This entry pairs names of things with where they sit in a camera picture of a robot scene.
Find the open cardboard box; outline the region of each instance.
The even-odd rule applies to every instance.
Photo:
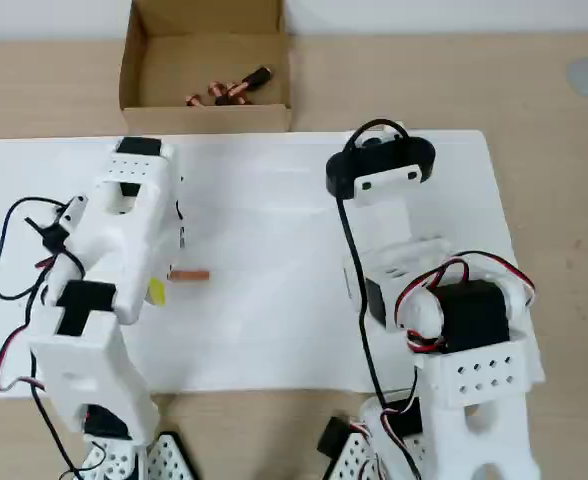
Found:
[[[130,132],[287,131],[282,7],[282,0],[133,0],[119,84]],[[261,65],[273,78],[248,94],[254,105],[213,106],[209,82],[240,83]],[[207,106],[186,107],[193,93]]]

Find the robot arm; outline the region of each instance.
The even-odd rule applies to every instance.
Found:
[[[146,472],[159,421],[121,326],[138,320],[146,297],[164,302],[155,286],[182,245],[179,178],[169,146],[126,137],[87,195],[74,197],[53,225],[36,226],[55,255],[44,301],[59,320],[31,348],[66,426],[130,459],[119,478]]]
[[[381,124],[399,134],[358,144],[365,130]],[[407,218],[399,191],[429,178],[430,147],[399,125],[377,120],[357,130],[327,163],[328,191],[337,199],[352,253],[344,263],[348,294],[361,322],[367,315],[397,335],[399,348],[407,345],[415,380],[409,397],[378,390],[361,409],[362,423],[345,428],[336,418],[330,422],[319,444],[335,461],[326,478],[357,471],[363,477],[372,469],[391,480],[476,480],[493,465],[506,480],[535,480],[540,472],[530,452],[525,394],[543,374],[526,319],[532,282],[494,254],[454,252],[440,238],[412,240],[409,224],[403,242],[383,242],[359,255],[346,225],[344,200],[357,207],[396,200],[396,215]],[[483,256],[499,268],[474,261]],[[376,388],[364,324],[361,332]],[[363,448],[354,448],[361,436]],[[342,451],[327,448],[328,439],[339,437]]]

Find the wooden table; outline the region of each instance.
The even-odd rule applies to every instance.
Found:
[[[125,133],[121,50],[119,41],[0,43],[0,137]],[[485,132],[517,256],[540,289],[548,382],[529,406],[534,451],[555,480],[588,479],[588,99],[565,80],[581,56],[588,34],[300,38],[291,51],[295,130],[388,116]],[[205,479],[269,480],[319,479],[325,422],[361,401],[319,391],[159,398]],[[80,439],[64,440],[81,459]],[[0,401],[0,478],[62,470],[32,404]]]

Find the screw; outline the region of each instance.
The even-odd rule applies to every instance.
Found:
[[[227,97],[227,90],[219,82],[210,82],[207,92],[215,98],[216,105],[229,105],[230,100]]]
[[[198,93],[193,95],[188,95],[185,97],[185,105],[188,107],[203,107],[203,103],[201,102],[201,96]]]
[[[247,99],[247,95],[245,95],[245,91],[241,90],[238,94],[236,95],[230,95],[230,92],[237,87],[236,83],[234,82],[229,82],[227,85],[227,97],[230,99],[230,103],[232,104],[236,104],[236,105],[251,105],[252,102],[250,102]]]

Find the black cable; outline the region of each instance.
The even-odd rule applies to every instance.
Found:
[[[388,127],[393,128],[403,138],[409,138],[409,134],[407,133],[407,130],[405,130],[403,127],[401,127],[398,123],[393,122],[392,120],[388,120],[387,118],[377,118],[375,120],[370,120],[369,122],[367,122],[364,125],[361,125],[356,131],[354,131],[352,136],[349,138],[349,140],[345,144],[345,147],[343,148],[343,152],[347,152],[348,150],[353,150],[354,148],[356,148],[356,140],[358,140],[361,135],[363,135],[369,129],[371,129],[373,127],[378,127],[381,125],[386,125]]]
[[[0,236],[0,261],[1,261],[1,256],[3,254],[3,247],[5,246],[5,239],[7,236],[7,228],[9,226],[9,222],[12,217],[12,214],[21,204],[23,204],[25,202],[42,202],[42,203],[49,203],[51,205],[56,205],[58,207],[65,207],[64,203],[59,202],[58,200],[53,200],[51,198],[45,198],[45,197],[23,197],[23,198],[17,200],[16,202],[14,202],[14,204],[12,204],[12,206],[9,208],[9,210],[5,214],[5,219],[3,221],[3,228],[1,230],[1,236]],[[74,262],[74,264],[79,269],[81,276],[82,277],[85,276],[85,268],[83,267],[83,264],[80,262],[80,260],[75,255],[73,255],[72,253],[67,251],[66,249],[64,249],[62,251],[62,253],[64,255],[66,255],[70,260],[72,260],[72,262]],[[47,274],[52,269],[53,265],[54,265],[54,262],[52,262],[47,267],[43,268],[41,270],[41,272],[39,273],[38,278],[36,279],[34,284],[32,286],[30,286],[29,288],[23,290],[22,292],[15,294],[15,295],[5,295],[0,292],[0,299],[7,300],[7,301],[18,300],[20,298],[25,297],[26,295],[29,295],[27,302],[25,303],[25,320],[22,325],[23,328],[27,327],[32,321],[32,308],[34,307],[34,300],[38,296],[38,291],[39,291],[41,285],[43,285],[43,283],[45,283],[45,278],[47,277]],[[11,341],[11,338],[12,338],[12,335],[10,335],[5,340],[5,342],[3,343],[3,346],[1,347],[1,352],[5,348],[7,348],[7,344],[9,343],[9,341]],[[32,352],[30,352],[30,364],[31,364],[30,365],[30,377],[36,378],[37,362],[36,362],[36,357],[34,356],[34,353],[32,353]],[[32,398],[34,399],[34,403],[36,404],[36,408],[38,409],[39,413],[41,414],[41,417],[43,417],[43,421],[45,422],[45,425],[47,426],[48,430],[50,431],[50,434],[52,435],[54,443],[56,443],[56,447],[58,448],[58,451],[61,454],[61,457],[63,458],[63,460],[65,461],[65,463],[69,467],[69,470],[67,473],[73,473],[77,480],[83,480],[83,478],[81,477],[81,474],[79,473],[80,472],[79,469],[77,469],[74,466],[74,464],[72,463],[72,460],[70,459],[69,455],[67,454],[67,451],[65,450],[65,447],[63,446],[63,443],[61,442],[61,439],[58,435],[58,432],[56,431],[56,428],[54,428],[54,425],[52,424],[52,421],[51,421],[49,415],[47,414],[47,411],[45,410],[45,407],[43,406],[43,403],[41,402],[41,399],[39,398],[38,392],[36,389],[37,389],[37,387],[35,385],[30,385],[30,391],[32,393]]]
[[[63,250],[61,250],[61,254],[65,255],[67,258],[69,258],[74,265],[76,265],[76,268],[78,269],[79,273],[81,274],[81,278],[85,277],[85,267],[83,266],[83,264],[81,263],[81,261],[78,259],[78,257],[76,255],[74,255],[72,252],[70,252],[67,248],[63,248]]]
[[[79,468],[78,471],[79,472],[91,472],[92,470],[96,470],[98,467],[100,467],[101,465],[103,465],[103,463],[105,463],[105,460],[107,459],[107,452],[105,451],[105,449],[103,447],[101,447],[98,443],[96,442],[92,442],[92,445],[94,445],[96,448],[98,448],[101,452],[103,452],[103,458],[101,458],[101,461],[98,462],[96,465],[93,465],[91,467],[84,467],[84,468]],[[63,480],[63,478],[65,478],[66,475],[69,475],[70,473],[72,473],[71,470],[65,470],[63,473],[61,473],[61,476],[58,477],[58,480]]]
[[[343,200],[337,198],[336,206],[338,207],[338,215],[341,218],[341,225],[343,226],[343,232],[345,233],[345,240],[347,240],[347,246],[350,249],[352,261],[354,262],[356,278],[358,279],[358,288],[361,294],[361,309],[358,313],[358,328],[361,332],[363,352],[365,353],[367,368],[370,371],[370,377],[372,377],[372,383],[374,384],[374,391],[376,392],[378,401],[381,404],[381,408],[385,409],[387,408],[387,401],[385,400],[385,395],[383,395],[383,390],[381,389],[381,383],[379,382],[378,375],[376,374],[376,367],[374,366],[374,360],[372,359],[370,343],[367,339],[367,330],[365,328],[365,314],[367,313],[367,290],[365,288],[363,265],[361,264],[361,258],[358,255],[358,250],[356,248],[356,244],[354,243],[354,237],[350,228],[350,222],[347,219],[347,214],[345,213],[345,205],[343,204]]]
[[[181,213],[181,209],[178,208],[178,200],[176,201],[176,213],[178,214],[178,219],[182,222],[183,221],[183,214]]]
[[[34,306],[34,299],[36,298],[36,295],[37,295],[37,292],[38,292],[40,286],[45,281],[45,276],[49,272],[50,268],[51,267],[44,268],[43,271],[41,271],[41,274],[39,275],[39,278],[36,281],[35,288],[30,293],[27,304],[25,305],[25,319],[26,319],[26,322],[28,322],[28,323],[31,321],[32,307]],[[36,357],[34,356],[33,352],[30,352],[30,362],[31,362],[30,376],[36,377]],[[67,450],[65,450],[65,447],[63,446],[63,442],[61,442],[61,438],[59,437],[58,432],[56,431],[56,428],[54,427],[54,424],[52,423],[52,420],[50,419],[50,416],[47,414],[47,411],[45,410],[45,407],[43,406],[43,403],[41,402],[41,399],[38,396],[38,392],[36,391],[36,387],[34,385],[31,385],[30,391],[32,393],[32,398],[34,399],[34,404],[36,405],[36,408],[38,409],[39,413],[41,414],[41,417],[43,418],[43,421],[45,422],[47,429],[50,431],[50,434],[52,435],[52,439],[54,440],[54,443],[56,444],[56,448],[58,449],[58,451],[61,454],[61,457],[63,458],[65,463],[67,464],[70,473],[74,473],[74,476],[76,477],[77,480],[83,480],[83,478],[81,477],[81,474],[79,473],[79,470],[74,466],[74,463],[72,463],[70,456],[67,454]]]
[[[12,218],[12,214],[21,204],[26,203],[26,202],[49,203],[50,205],[56,205],[57,207],[64,207],[65,206],[64,203],[59,202],[58,200],[53,200],[51,198],[45,198],[45,197],[23,197],[23,198],[17,200],[16,202],[14,202],[12,204],[12,206],[9,208],[9,210],[7,211],[7,213],[5,214],[5,220],[3,220],[3,228],[1,230],[1,236],[0,236],[0,263],[1,263],[1,256],[3,254],[3,248],[5,246],[5,237],[7,236],[7,228],[9,226],[10,219]],[[19,298],[23,298],[25,295],[28,295],[33,288],[34,288],[34,285],[30,286],[29,288],[26,288],[22,292],[17,293],[15,295],[5,295],[5,294],[1,293],[1,291],[0,291],[0,299],[7,300],[7,301],[18,300]]]
[[[391,120],[387,120],[384,118],[371,120],[366,124],[362,125],[358,128],[352,136],[349,138],[345,147],[343,148],[343,153],[347,153],[354,148],[356,148],[356,141],[358,138],[367,130],[372,127],[376,127],[379,125],[387,125],[393,129],[395,129],[403,138],[408,138],[409,135],[407,131],[401,127],[396,122]],[[361,341],[363,343],[363,352],[365,353],[365,359],[367,361],[367,368],[370,372],[370,376],[372,377],[372,384],[374,385],[374,391],[376,392],[376,396],[378,398],[379,403],[381,404],[381,409],[385,410],[387,408],[387,401],[385,400],[385,395],[383,394],[383,390],[381,388],[381,384],[378,380],[378,375],[376,374],[376,367],[374,365],[374,360],[372,358],[372,352],[370,350],[369,341],[367,338],[367,330],[365,328],[365,315],[367,313],[367,289],[365,286],[365,274],[363,273],[363,265],[361,263],[361,258],[358,254],[358,249],[356,248],[356,244],[354,242],[354,236],[352,235],[352,230],[350,228],[350,223],[347,218],[347,213],[345,212],[345,205],[343,204],[343,200],[339,197],[336,198],[336,206],[338,208],[338,214],[341,219],[341,225],[343,226],[343,232],[345,233],[345,240],[347,241],[347,246],[350,250],[350,254],[352,256],[352,261],[354,262],[354,269],[356,271],[356,278],[358,280],[358,287],[361,294],[361,308],[359,310],[358,315],[358,326],[361,333]],[[414,382],[412,383],[412,389],[410,390],[410,396],[408,397],[408,402],[411,401],[412,396],[416,391],[416,384],[418,382],[418,372],[417,369],[414,369]],[[414,474],[414,477],[417,480],[421,480],[421,472],[419,471],[414,458],[412,455],[407,451],[406,448],[403,448],[399,445],[399,448],[403,452],[405,459],[410,467],[410,470]]]

